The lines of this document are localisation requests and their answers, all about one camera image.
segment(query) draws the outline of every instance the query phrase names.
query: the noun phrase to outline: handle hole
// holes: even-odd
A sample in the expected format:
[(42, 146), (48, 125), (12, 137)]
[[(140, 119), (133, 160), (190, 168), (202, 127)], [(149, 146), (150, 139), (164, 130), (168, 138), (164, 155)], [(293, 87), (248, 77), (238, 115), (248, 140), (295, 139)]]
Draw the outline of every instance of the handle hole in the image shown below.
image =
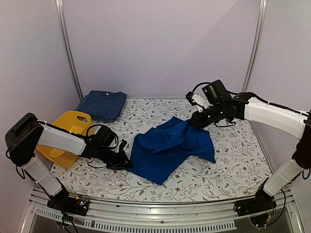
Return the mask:
[(87, 122), (87, 119), (83, 116), (77, 116), (78, 120)]

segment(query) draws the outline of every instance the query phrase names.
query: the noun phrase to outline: black cable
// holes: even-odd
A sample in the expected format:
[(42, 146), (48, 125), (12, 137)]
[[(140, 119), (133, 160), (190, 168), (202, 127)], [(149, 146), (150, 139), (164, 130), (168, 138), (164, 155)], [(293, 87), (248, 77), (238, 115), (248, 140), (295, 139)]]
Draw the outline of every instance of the black cable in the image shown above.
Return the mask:
[(194, 89), (192, 90), (192, 93), (194, 93), (194, 91), (201, 85), (204, 85), (204, 84), (210, 84), (210, 82), (203, 82), (203, 83), (199, 83), (197, 84), (197, 86), (194, 87)]
[(267, 227), (268, 227), (268, 226), (271, 226), (272, 224), (275, 224), (276, 221), (278, 221), (279, 218), (282, 216), (282, 214), (283, 214), (283, 212), (284, 212), (284, 210), (285, 210), (285, 207), (286, 207), (286, 194), (285, 194), (285, 192), (283, 191), (283, 189), (281, 189), (281, 191), (282, 191), (282, 193), (283, 193), (283, 195), (284, 195), (284, 205), (283, 205), (283, 209), (282, 209), (280, 215), (279, 215), (272, 223), (270, 223), (270, 224), (268, 223)]
[(197, 102), (195, 102), (196, 105), (198, 105), (199, 107), (201, 107), (204, 110), (204, 107), (200, 104), (198, 104)]
[(311, 169), (309, 168), (309, 172), (308, 172), (308, 175), (305, 177), (305, 173), (304, 173), (305, 171), (303, 170), (302, 171), (302, 178), (304, 179), (304, 180), (306, 180), (307, 178), (309, 178), (309, 176), (310, 176), (310, 173), (311, 173)]
[[(93, 135), (88, 135), (88, 133), (89, 133), (89, 131), (90, 131), (90, 129), (92, 129), (93, 127), (95, 127), (95, 126), (105, 126), (105, 125), (103, 125), (103, 124), (95, 124), (95, 125), (91, 125), (90, 127), (88, 127), (88, 129), (86, 130), (86, 139), (87, 140), (89, 140)], [(117, 146), (118, 146), (118, 144), (119, 144), (119, 137), (118, 137), (118, 135), (116, 134), (116, 136), (115, 136), (115, 143), (116, 143), (116, 145), (115, 146), (113, 146), (113, 147), (106, 147), (107, 149), (109, 149), (109, 150), (112, 150), (112, 149), (115, 149), (115, 148), (117, 148)]]
[[(78, 229), (76, 228), (76, 226), (74, 225), (73, 221), (70, 218), (66, 218), (67, 220), (69, 220), (74, 228), (74, 230), (76, 231), (76, 233), (78, 233)], [(65, 220), (64, 220), (64, 216), (62, 217), (62, 222), (63, 222), (63, 229), (68, 232), (71, 233), (70, 231), (67, 230), (67, 228), (65, 227)]]
[(216, 126), (216, 127), (218, 127), (218, 128), (225, 128), (225, 127), (230, 127), (230, 126), (234, 126), (234, 125), (236, 125), (237, 123), (236, 122), (232, 122), (232, 124), (231, 125), (217, 125), (217, 123), (216, 122), (214, 122), (214, 125)]
[(20, 174), (17, 165), (15, 166), (15, 170), (16, 170), (16, 172), (18, 173), (18, 175), (24, 180), (24, 179), (25, 179), (24, 169), (21, 169), (23, 175)]
[(231, 95), (237, 95), (238, 93), (232, 92), (232, 91), (228, 91)]
[(8, 153), (9, 153), (9, 149), (6, 150), (5, 157), (7, 157), (8, 159), (11, 159), (11, 157), (8, 155)]
[(259, 97), (258, 95), (256, 95), (256, 94), (253, 93), (253, 92), (247, 92), (247, 94), (251, 94), (251, 95), (253, 95), (255, 98), (257, 98), (258, 100), (260, 100), (261, 102), (264, 102), (264, 103), (269, 104), (269, 105), (271, 105), (271, 106), (278, 107), (278, 108), (285, 109), (285, 110), (289, 110), (289, 111), (292, 111), (292, 112), (294, 112), (294, 113), (301, 114), (301, 115), (303, 115), (303, 116), (305, 116), (305, 117), (310, 118), (309, 115), (307, 115), (307, 114), (305, 114), (305, 113), (302, 113), (302, 112), (300, 112), (300, 111), (297, 111), (297, 110), (295, 110), (295, 109), (292, 109), (292, 108), (290, 108), (290, 107), (286, 107), (286, 106), (283, 106), (283, 105), (278, 104), (278, 103), (268, 102), (268, 101), (264, 100), (263, 98)]
[(96, 167), (96, 166), (92, 166), (92, 165), (90, 165), (91, 163), (93, 163), (93, 161), (94, 161), (94, 158), (93, 158), (93, 160), (91, 161), (91, 162), (87, 162), (87, 165), (89, 165), (90, 167), (92, 167), (92, 168), (105, 168), (106, 166), (99, 166), (99, 167)]
[(55, 201), (53, 200), (53, 198), (51, 198), (51, 195), (48, 194), (48, 192), (47, 192), (39, 183), (37, 183), (37, 184), (42, 188), (42, 190), (45, 192), (45, 194), (49, 197), (49, 199), (53, 202), (53, 204), (54, 204), (55, 206), (58, 207), (58, 209), (59, 209), (60, 212), (62, 213), (62, 215), (63, 215), (62, 221), (63, 221), (64, 230), (65, 230), (66, 232), (68, 232), (68, 233), (71, 233), (70, 231), (68, 231), (68, 230), (66, 229), (65, 222), (64, 222), (64, 218), (66, 218), (68, 221), (70, 221), (70, 223), (72, 224), (72, 226), (73, 226), (73, 228), (75, 229), (76, 233), (79, 233), (79, 232), (78, 232), (78, 229), (76, 228), (75, 224), (73, 223), (73, 220), (71, 220), (71, 218), (69, 217), (69, 215), (68, 215), (58, 204), (55, 203)]

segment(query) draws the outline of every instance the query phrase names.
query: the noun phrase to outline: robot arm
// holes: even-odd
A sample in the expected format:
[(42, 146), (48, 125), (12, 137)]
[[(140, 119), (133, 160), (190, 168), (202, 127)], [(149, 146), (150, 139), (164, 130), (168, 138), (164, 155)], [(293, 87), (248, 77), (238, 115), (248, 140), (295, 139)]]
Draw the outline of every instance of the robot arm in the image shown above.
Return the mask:
[(85, 158), (97, 158), (106, 163), (109, 169), (132, 167), (123, 150), (126, 141), (120, 143), (118, 152), (111, 150), (113, 148), (110, 145), (116, 138), (117, 135), (106, 126), (102, 126), (96, 134), (83, 136), (39, 121), (31, 113), (26, 114), (5, 135), (7, 153), (10, 154), (7, 157), (43, 188), (51, 199), (48, 206), (80, 215), (87, 212), (85, 201), (77, 205), (77, 200), (69, 197), (66, 188), (35, 157), (35, 147), (43, 145)]
[(197, 129), (203, 129), (222, 119), (232, 122), (237, 118), (269, 125), (300, 139), (292, 158), (264, 182), (255, 194), (255, 198), (248, 204), (245, 204), (246, 201), (236, 203), (240, 216), (265, 211), (271, 207), (275, 208), (273, 196), (285, 185), (295, 180), (304, 169), (311, 168), (311, 115), (263, 102), (253, 93), (242, 92), (231, 97), (220, 80), (212, 82), (202, 90), (211, 104), (207, 108), (205, 107), (207, 101), (202, 97), (193, 98), (191, 92), (186, 95), (188, 101), (192, 105), (197, 105), (198, 108), (190, 120), (190, 123)]

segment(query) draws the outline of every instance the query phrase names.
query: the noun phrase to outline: wire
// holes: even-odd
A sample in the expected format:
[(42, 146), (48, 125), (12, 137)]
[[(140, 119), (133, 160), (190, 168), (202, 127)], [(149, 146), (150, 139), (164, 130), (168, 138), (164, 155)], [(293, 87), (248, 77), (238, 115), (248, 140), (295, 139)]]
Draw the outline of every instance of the wire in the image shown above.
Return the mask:
[(210, 84), (210, 82), (203, 82), (203, 83), (197, 84), (197, 85), (194, 87), (194, 89), (192, 90), (192, 93), (194, 93), (194, 91), (195, 91), (199, 86), (204, 85), (204, 84)]
[(58, 226), (58, 227), (62, 227), (62, 225), (60, 225), (60, 223), (59, 223), (59, 222), (57, 222), (55, 219), (54, 219), (54, 223), (56, 224), (56, 226)]
[[(105, 126), (105, 125), (103, 125), (103, 124), (95, 124), (95, 125), (91, 125), (90, 127), (88, 127), (88, 129), (86, 130), (86, 139), (87, 140), (89, 140), (93, 135), (88, 135), (88, 133), (89, 133), (89, 131), (90, 131), (90, 129), (92, 129), (93, 127), (95, 127), (95, 126)], [(107, 149), (109, 149), (109, 150), (112, 150), (112, 149), (115, 149), (115, 148), (117, 148), (117, 146), (118, 146), (118, 144), (119, 144), (119, 137), (118, 137), (118, 135), (115, 133), (115, 142), (116, 142), (116, 145), (115, 146), (113, 146), (113, 147), (107, 147), (107, 146), (105, 146)]]
[(254, 223), (252, 223), (252, 221), (251, 221), (251, 217), (248, 217), (248, 220), (249, 220), (249, 222), (251, 223), (251, 225), (252, 225), (253, 227), (255, 227), (256, 229), (260, 230), (261, 228), (263, 228), (263, 227), (257, 227), (257, 226), (255, 226)]
[[(71, 233), (70, 231), (67, 230), (67, 227), (65, 227), (65, 220), (64, 220), (64, 217), (65, 217), (65, 216), (62, 217), (63, 229), (64, 229), (66, 232)], [(72, 221), (70, 218), (67, 218), (67, 217), (66, 217), (66, 219), (69, 220), (69, 221), (71, 222), (71, 224), (72, 224), (74, 230), (76, 231), (76, 233), (78, 233), (78, 229), (76, 228), (76, 226), (75, 226), (75, 224), (73, 223), (73, 221)]]
[(53, 198), (51, 198), (51, 195), (48, 194), (48, 192), (47, 192), (39, 183), (37, 183), (37, 184), (42, 188), (42, 190), (45, 192), (45, 194), (49, 197), (49, 199), (53, 202), (53, 204), (54, 204), (55, 206), (58, 207), (58, 209), (59, 209), (60, 212), (62, 213), (62, 215), (63, 215), (63, 217), (62, 217), (63, 229), (64, 229), (66, 232), (71, 233), (70, 231), (68, 231), (68, 230), (66, 229), (67, 226), (65, 226), (65, 221), (64, 221), (64, 218), (66, 218), (68, 221), (70, 221), (70, 223), (72, 224), (72, 226), (73, 226), (74, 230), (76, 231), (76, 233), (79, 233), (79, 232), (78, 232), (78, 229), (76, 228), (75, 224), (73, 223), (73, 220), (71, 220), (71, 218), (69, 217), (69, 215), (68, 215), (58, 204), (55, 203), (55, 201), (53, 200)]
[(219, 128), (225, 128), (225, 127), (230, 127), (230, 126), (234, 126), (234, 125), (236, 125), (237, 123), (236, 122), (232, 122), (232, 124), (231, 125), (217, 125), (217, 123), (216, 122), (214, 122), (214, 125), (216, 126), (216, 127), (219, 127)]
[(92, 167), (92, 168), (105, 168), (106, 166), (100, 166), (100, 167), (96, 167), (96, 166), (92, 166), (92, 165), (90, 165), (91, 163), (93, 163), (93, 161), (94, 161), (94, 158), (93, 158), (93, 160), (91, 161), (91, 162), (87, 162), (87, 165), (89, 165), (90, 167)]
[(195, 104), (198, 105), (199, 107), (201, 107), (202, 110), (204, 110), (204, 107), (202, 105), (198, 104), (197, 102), (195, 102)]
[(292, 108), (290, 108), (290, 107), (286, 107), (286, 106), (283, 106), (283, 105), (278, 104), (278, 103), (271, 103), (271, 102), (269, 102), (269, 101), (266, 101), (266, 100), (264, 100), (263, 98), (259, 97), (258, 95), (256, 95), (256, 94), (253, 93), (253, 92), (247, 92), (247, 94), (253, 95), (255, 98), (257, 98), (258, 100), (260, 100), (261, 102), (264, 102), (264, 103), (266, 103), (266, 104), (269, 104), (269, 105), (272, 105), (272, 106), (274, 106), (274, 107), (278, 107), (278, 108), (281, 108), (281, 109), (289, 110), (289, 111), (292, 111), (292, 112), (294, 112), (294, 113), (301, 114), (301, 115), (303, 115), (303, 116), (305, 116), (305, 117), (310, 118), (309, 115), (307, 115), (307, 114), (305, 114), (305, 113), (302, 113), (302, 112), (300, 112), (300, 111), (297, 111), (297, 110), (295, 110), (295, 109), (292, 109)]
[(11, 157), (8, 155), (8, 153), (9, 153), (9, 149), (6, 150), (5, 157), (7, 157), (8, 159), (11, 159)]
[(282, 191), (282, 193), (283, 193), (283, 195), (284, 195), (284, 205), (283, 205), (283, 209), (282, 209), (280, 215), (279, 215), (273, 222), (271, 222), (270, 224), (267, 224), (267, 227), (268, 227), (268, 226), (271, 226), (272, 224), (275, 224), (276, 221), (278, 221), (278, 220), (280, 219), (280, 217), (282, 216), (282, 214), (283, 214), (283, 212), (284, 212), (284, 210), (285, 210), (285, 207), (286, 207), (286, 194), (285, 194), (285, 192), (283, 191), (283, 189), (281, 189), (281, 191)]
[(231, 95), (237, 95), (238, 93), (232, 92), (232, 91), (228, 91)]
[(25, 173), (24, 173), (24, 169), (21, 169), (22, 174), (20, 174), (19, 170), (18, 170), (18, 166), (15, 166), (15, 170), (18, 173), (18, 175), (24, 180), (25, 179)]
[(273, 214), (275, 213), (275, 211), (276, 211), (276, 209), (273, 207), (273, 208), (272, 208), (272, 213), (270, 214), (271, 217), (274, 216)]
[(303, 170), (302, 171), (302, 178), (304, 179), (304, 180), (306, 180), (307, 178), (309, 178), (309, 176), (310, 176), (310, 173), (311, 173), (311, 170), (310, 170), (310, 168), (309, 168), (309, 172), (308, 172), (308, 174), (307, 174), (307, 176), (305, 177), (305, 173), (304, 173), (305, 171)]

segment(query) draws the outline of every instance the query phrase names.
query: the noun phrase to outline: crumpled blue cloth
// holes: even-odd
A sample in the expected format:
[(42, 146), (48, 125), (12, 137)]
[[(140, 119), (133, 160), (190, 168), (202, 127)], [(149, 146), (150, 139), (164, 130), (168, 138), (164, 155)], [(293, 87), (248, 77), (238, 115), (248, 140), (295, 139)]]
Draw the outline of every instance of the crumpled blue cloth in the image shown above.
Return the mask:
[(93, 120), (113, 122), (120, 115), (126, 97), (122, 92), (90, 91), (75, 110), (89, 114)]
[(162, 185), (190, 155), (215, 163), (209, 132), (196, 130), (189, 120), (173, 117), (166, 123), (136, 135), (128, 171)]

